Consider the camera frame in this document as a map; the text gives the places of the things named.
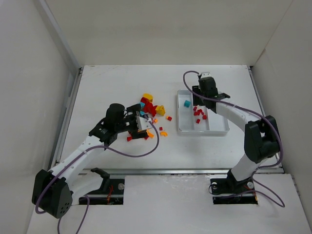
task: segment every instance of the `white plastic container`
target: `white plastic container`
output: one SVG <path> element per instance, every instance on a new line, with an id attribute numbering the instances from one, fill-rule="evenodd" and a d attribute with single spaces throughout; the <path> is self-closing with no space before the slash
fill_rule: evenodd
<path id="1" fill-rule="evenodd" d="M 193 103 L 193 95 L 188 90 L 179 90 L 177 92 L 177 130 L 180 134 L 194 136 L 213 136 L 222 137 L 230 130 L 228 120 L 213 111 L 201 106 L 204 114 L 208 117 L 202 119 L 203 115 L 194 116 L 193 105 L 185 107 L 184 102 Z"/>

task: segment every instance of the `pile of blocks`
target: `pile of blocks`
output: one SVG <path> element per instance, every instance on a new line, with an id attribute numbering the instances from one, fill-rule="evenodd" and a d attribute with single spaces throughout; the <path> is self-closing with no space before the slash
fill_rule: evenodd
<path id="1" fill-rule="evenodd" d="M 188 101 L 188 100 L 185 100 L 184 106 L 187 107 L 187 108 L 189 108 L 189 107 L 191 106 L 191 102 Z M 200 116 L 200 115 L 202 115 L 203 120 L 206 120 L 206 119 L 207 119 L 207 116 L 205 115 L 205 113 L 203 112 L 203 110 L 200 109 L 200 108 L 198 108 L 197 106 L 195 106 L 195 107 L 193 108 L 193 111 L 194 111 L 194 116 Z"/>
<path id="2" fill-rule="evenodd" d="M 200 115 L 202 115 L 203 120 L 206 120 L 206 119 L 207 119 L 207 116 L 205 115 L 205 113 L 203 112 L 203 110 L 202 110 L 202 109 L 199 109 L 197 106 L 195 106 L 195 107 L 193 108 L 193 111 L 194 111 L 194 116 L 200 116 Z"/>
<path id="3" fill-rule="evenodd" d="M 153 96 L 150 94 L 143 94 L 143 97 L 140 100 L 140 105 L 142 109 L 142 111 L 140 111 L 140 115 L 143 117 L 144 115 L 150 114 L 153 117 L 152 118 L 153 124 L 158 123 L 158 119 L 154 118 L 156 114 L 164 116 L 166 113 L 166 110 L 163 105 L 155 105 L 155 106 L 153 105 Z M 171 121 L 172 117 L 166 116 L 166 119 L 168 121 Z M 163 127 L 160 127 L 159 130 L 161 136 L 163 137 L 168 136 L 168 134 L 163 130 Z M 149 130 L 146 130 L 146 132 L 148 136 L 144 138 L 145 140 L 147 140 L 148 138 L 154 138 L 154 134 L 152 134 Z M 130 140 L 132 140 L 132 136 L 127 137 L 127 141 Z"/>

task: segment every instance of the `red block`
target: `red block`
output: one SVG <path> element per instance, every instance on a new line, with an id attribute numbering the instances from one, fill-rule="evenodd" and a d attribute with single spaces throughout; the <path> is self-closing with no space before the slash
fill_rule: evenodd
<path id="1" fill-rule="evenodd" d="M 152 103 L 150 103 L 149 101 L 147 101 L 145 103 L 145 106 L 143 107 L 143 111 L 145 113 L 150 113 L 153 117 L 156 115 L 156 110 L 155 110 L 156 107 L 153 106 Z"/>
<path id="2" fill-rule="evenodd" d="M 145 104 L 146 104 L 146 103 L 148 102 L 148 99 L 147 99 L 147 98 L 145 98 L 145 97 L 142 97 L 142 98 L 141 98 L 141 102 L 143 102 L 143 103 L 145 103 Z"/>

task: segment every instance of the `cable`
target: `cable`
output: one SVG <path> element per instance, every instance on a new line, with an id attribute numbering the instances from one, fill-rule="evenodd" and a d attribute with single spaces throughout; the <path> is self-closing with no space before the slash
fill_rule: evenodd
<path id="1" fill-rule="evenodd" d="M 84 197 L 87 199 L 87 208 L 86 208 L 86 211 L 84 212 L 84 215 L 83 215 L 83 217 L 82 217 L 82 220 L 81 220 L 81 222 L 80 222 L 80 224 L 79 224 L 79 227 L 78 227 L 78 229 L 77 229 L 77 231 L 76 231 L 76 234 L 79 233 L 80 228 L 82 227 L 82 224 L 83 224 L 83 222 L 84 222 L 84 219 L 85 219 L 86 216 L 87 216 L 88 209 L 89 209 L 89 206 L 90 206 L 90 198 L 89 198 L 87 195 L 85 195 Z M 60 226 L 60 221 L 61 221 L 61 219 L 62 219 L 62 218 L 60 218 L 60 219 L 58 220 L 58 234 L 60 234 L 59 226 Z"/>
<path id="2" fill-rule="evenodd" d="M 144 157 L 144 156 L 147 156 L 149 154 L 151 154 L 152 152 L 154 152 L 158 145 L 159 145 L 159 134 L 158 134 L 158 131 L 155 127 L 155 125 L 153 125 L 153 123 L 151 121 L 149 121 L 150 125 L 152 126 L 152 128 L 154 128 L 155 132 L 156 132 L 156 136 L 157 136 L 157 143 L 156 143 L 156 146 L 149 152 L 145 153 L 145 154 L 142 154 L 142 155 L 129 155 L 129 154 L 125 154 L 123 152 L 120 152 L 118 150 L 115 150 L 115 149 L 112 149 L 108 146 L 104 146 L 104 145 L 97 145 L 97 146 L 93 146 L 93 147 L 90 147 L 88 149 L 86 149 L 84 152 L 82 152 L 80 155 L 78 155 L 73 161 L 71 161 L 67 166 L 64 167 L 64 169 L 62 169 L 51 181 L 50 183 L 48 183 L 48 185 L 43 189 L 42 193 L 40 194 L 40 196 L 38 197 L 38 200 L 36 202 L 36 206 L 35 206 L 35 211 L 37 214 L 44 214 L 45 211 L 40 211 L 39 210 L 39 204 L 41 203 L 41 200 L 43 198 L 43 196 L 45 195 L 45 193 L 48 191 L 48 189 L 53 185 L 53 183 L 60 177 L 61 174 L 63 174 L 71 165 L 73 165 L 79 158 L 81 158 L 86 152 L 89 152 L 90 150 L 93 150 L 93 149 L 97 149 L 97 148 L 104 148 L 104 149 L 107 149 L 107 150 L 111 150 L 117 154 L 120 154 L 120 155 L 123 155 L 123 156 L 126 156 L 126 157 L 133 157 L 133 158 L 137 158 L 137 157 Z M 89 208 L 89 204 L 90 204 L 90 199 L 88 199 L 88 205 L 87 205 L 87 208 L 86 208 L 86 212 L 85 212 L 85 215 L 88 211 L 88 208 Z M 79 229 L 78 231 L 80 230 L 80 227 L 84 221 L 84 218 L 85 216 L 83 217 L 81 223 L 80 223 L 80 226 L 79 226 Z"/>
<path id="3" fill-rule="evenodd" d="M 230 106 L 235 107 L 235 108 L 237 108 L 237 109 L 239 109 L 239 110 L 246 111 L 246 112 L 249 112 L 249 113 L 251 113 L 251 114 L 253 114 L 253 115 L 255 115 L 255 116 L 260 117 L 263 121 L 265 121 L 265 122 L 269 125 L 269 127 L 270 127 L 271 130 L 273 131 L 274 135 L 276 136 L 277 143 L 278 143 L 278 145 L 279 145 L 280 157 L 279 157 L 279 160 L 277 161 L 277 163 L 272 164 L 272 165 L 268 165 L 268 166 L 260 166 L 260 167 L 258 167 L 258 168 L 252 173 L 251 178 L 253 179 L 254 182 L 256 182 L 257 184 L 261 185 L 262 187 L 266 188 L 266 189 L 269 190 L 271 193 L 273 193 L 273 194 L 280 200 L 280 202 L 281 202 L 282 204 L 277 203 L 275 200 L 273 200 L 272 198 L 270 198 L 268 195 L 264 194 L 263 192 L 256 191 L 256 190 L 244 191 L 244 192 L 239 193 L 239 194 L 233 194 L 233 195 L 230 195 L 230 196 L 225 196 L 224 198 L 230 198 L 230 197 L 234 197 L 234 196 L 237 196 L 237 195 L 242 195 L 242 194 L 251 193 L 251 192 L 257 192 L 257 193 L 260 193 L 260 194 L 264 195 L 266 198 L 268 198 L 269 200 L 273 201 L 273 202 L 274 202 L 275 204 L 277 204 L 278 206 L 280 206 L 280 207 L 285 207 L 285 203 L 283 202 L 283 200 L 280 198 L 279 195 L 277 195 L 272 189 L 268 188 L 267 186 L 265 186 L 264 184 L 258 182 L 257 180 L 255 180 L 255 179 L 253 178 L 254 174 L 256 173 L 256 171 L 257 171 L 258 169 L 275 167 L 275 166 L 277 166 L 278 164 L 280 164 L 280 163 L 282 162 L 283 157 L 284 157 L 284 150 L 283 150 L 282 141 L 281 141 L 281 139 L 280 139 L 280 137 L 279 137 L 279 134 L 277 133 L 277 130 L 273 127 L 273 125 L 272 125 L 263 115 L 261 115 L 261 114 L 255 112 L 255 111 L 253 111 L 253 110 L 249 110 L 249 109 L 247 109 L 247 108 L 244 108 L 244 107 L 241 107 L 241 106 L 237 106 L 237 105 L 235 105 L 235 104 L 232 104 L 232 103 L 229 103 L 229 102 L 226 102 L 226 101 L 221 101 L 221 100 L 216 100 L 216 99 L 204 97 L 204 96 L 202 96 L 202 95 L 199 95 L 199 94 L 195 93 L 193 90 L 190 89 L 190 87 L 187 85 L 187 83 L 186 83 L 186 81 L 185 81 L 185 76 L 186 76 L 186 74 L 188 74 L 188 73 L 196 73 L 197 75 L 199 75 L 199 72 L 197 72 L 197 71 L 187 71 L 187 72 L 185 72 L 185 73 L 183 74 L 183 83 L 184 83 L 185 87 L 186 87 L 193 95 L 195 95 L 195 96 L 197 96 L 197 97 L 199 97 L 199 98 L 201 98 L 201 99 L 203 99 L 203 100 L 214 101 L 214 102 L 220 102 L 220 103 L 223 103 L 223 104 L 226 104 L 226 105 L 230 105 Z"/>

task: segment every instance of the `white robotic arm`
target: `white robotic arm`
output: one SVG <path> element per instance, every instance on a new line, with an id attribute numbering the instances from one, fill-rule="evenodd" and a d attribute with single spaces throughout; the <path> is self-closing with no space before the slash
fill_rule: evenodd
<path id="1" fill-rule="evenodd" d="M 230 96 L 218 92 L 215 80 L 209 72 L 201 73 L 198 78 L 199 85 L 192 86 L 193 105 L 206 106 L 245 132 L 244 156 L 229 170 L 226 179 L 211 179 L 211 183 L 214 183 L 213 194 L 238 194 L 252 181 L 252 175 L 260 164 L 279 152 L 276 135 L 267 123 L 278 133 L 276 121 L 272 116 L 265 117 L 267 121 L 264 121 L 247 111 L 235 108 Z M 227 98 L 226 102 L 218 102 L 224 98 Z"/>
<path id="2" fill-rule="evenodd" d="M 109 180 L 109 174 L 98 168 L 82 177 L 78 177 L 79 173 L 94 158 L 106 152 L 106 147 L 116 140 L 118 133 L 129 131 L 132 139 L 147 137 L 146 130 L 152 128 L 149 124 L 152 120 L 147 116 L 142 117 L 140 111 L 140 104 L 126 110 L 120 104 L 111 104 L 106 117 L 90 131 L 71 155 L 49 171 L 41 170 L 36 175 L 33 204 L 37 203 L 47 185 L 54 180 L 39 201 L 39 207 L 52 216 L 61 218 L 71 205 L 79 203 L 80 197 L 99 189 L 103 182 Z"/>

